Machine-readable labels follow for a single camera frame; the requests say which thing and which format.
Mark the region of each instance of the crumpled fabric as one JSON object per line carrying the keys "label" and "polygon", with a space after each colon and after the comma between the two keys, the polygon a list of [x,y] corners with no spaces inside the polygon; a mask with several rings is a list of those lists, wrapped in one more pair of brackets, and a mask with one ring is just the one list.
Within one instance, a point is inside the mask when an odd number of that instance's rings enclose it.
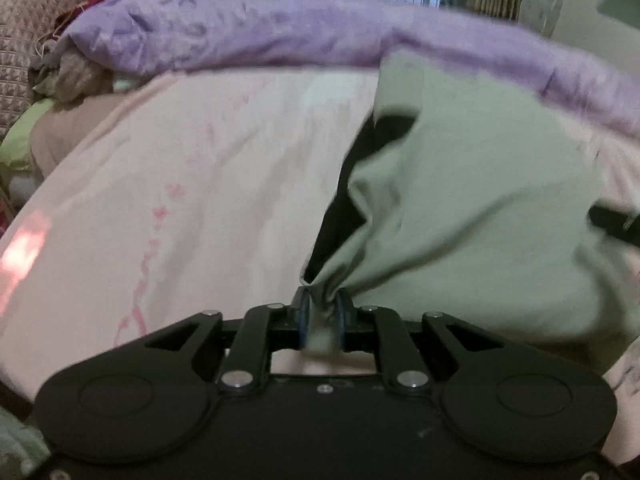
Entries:
{"label": "crumpled fabric", "polygon": [[0,408],[0,478],[23,480],[50,456],[39,430]]}
{"label": "crumpled fabric", "polygon": [[69,24],[72,23],[73,20],[75,20],[78,16],[80,16],[80,14],[85,12],[90,7],[93,7],[94,5],[97,5],[103,1],[104,0],[85,0],[84,2],[81,2],[74,6],[71,10],[60,14],[56,18],[56,21],[54,23],[55,29],[52,33],[52,37],[57,40],[60,37],[60,34],[62,34],[69,26]]}
{"label": "crumpled fabric", "polygon": [[62,103],[113,91],[113,72],[87,59],[76,47],[63,53],[59,66],[50,66],[48,56],[42,60],[35,57],[29,70],[34,93]]}
{"label": "crumpled fabric", "polygon": [[398,48],[452,70],[487,71],[546,102],[640,138],[640,82],[522,26],[383,0],[107,0],[71,44],[116,72],[155,76],[229,66],[376,68]]}

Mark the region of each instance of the pink bedsheet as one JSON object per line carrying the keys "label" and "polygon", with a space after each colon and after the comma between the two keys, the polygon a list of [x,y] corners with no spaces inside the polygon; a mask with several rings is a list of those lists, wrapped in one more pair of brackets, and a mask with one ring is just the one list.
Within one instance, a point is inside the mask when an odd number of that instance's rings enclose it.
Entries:
{"label": "pink bedsheet", "polygon": [[[0,372],[33,399],[52,373],[213,308],[288,303],[368,115],[375,72],[165,75],[63,161],[0,240]],[[637,141],[558,120],[607,196],[640,208]],[[630,252],[640,273],[640,259]],[[640,355],[607,374],[620,415],[606,447],[640,454]],[[279,371],[370,370],[361,356],[274,357]]]}

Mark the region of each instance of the wall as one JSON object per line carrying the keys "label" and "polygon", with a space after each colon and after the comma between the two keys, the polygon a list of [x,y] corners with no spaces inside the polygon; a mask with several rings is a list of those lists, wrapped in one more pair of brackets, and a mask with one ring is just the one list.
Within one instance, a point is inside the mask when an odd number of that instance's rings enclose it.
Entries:
{"label": "wall", "polygon": [[593,52],[640,76],[640,31],[600,14],[596,7],[601,1],[564,0],[553,40]]}

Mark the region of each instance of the bed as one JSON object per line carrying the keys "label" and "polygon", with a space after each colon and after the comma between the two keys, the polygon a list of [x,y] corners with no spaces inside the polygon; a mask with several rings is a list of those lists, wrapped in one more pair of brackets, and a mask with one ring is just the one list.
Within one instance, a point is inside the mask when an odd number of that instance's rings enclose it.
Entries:
{"label": "bed", "polygon": [[[383,2],[140,1],[88,10],[56,48],[151,83],[85,127],[62,163],[50,158],[0,240],[0,378],[27,400],[60,368],[191,314],[288,303],[373,106],[376,66],[398,47],[539,96],[586,164],[597,161],[604,196],[640,207],[640,86],[585,53]],[[167,34],[161,8],[192,21]],[[635,283],[640,258],[625,257]],[[604,373],[620,407],[605,448],[617,464],[640,454],[636,347]],[[285,353],[273,367],[339,374],[372,363]]]}

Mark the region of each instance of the light green pillow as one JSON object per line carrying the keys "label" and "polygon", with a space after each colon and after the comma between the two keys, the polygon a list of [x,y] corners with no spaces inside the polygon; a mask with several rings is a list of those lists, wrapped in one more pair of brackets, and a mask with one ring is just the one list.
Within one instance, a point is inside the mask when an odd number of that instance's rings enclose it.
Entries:
{"label": "light green pillow", "polygon": [[0,144],[0,164],[14,171],[30,171],[31,157],[29,134],[45,112],[53,105],[53,99],[38,101],[15,121]]}

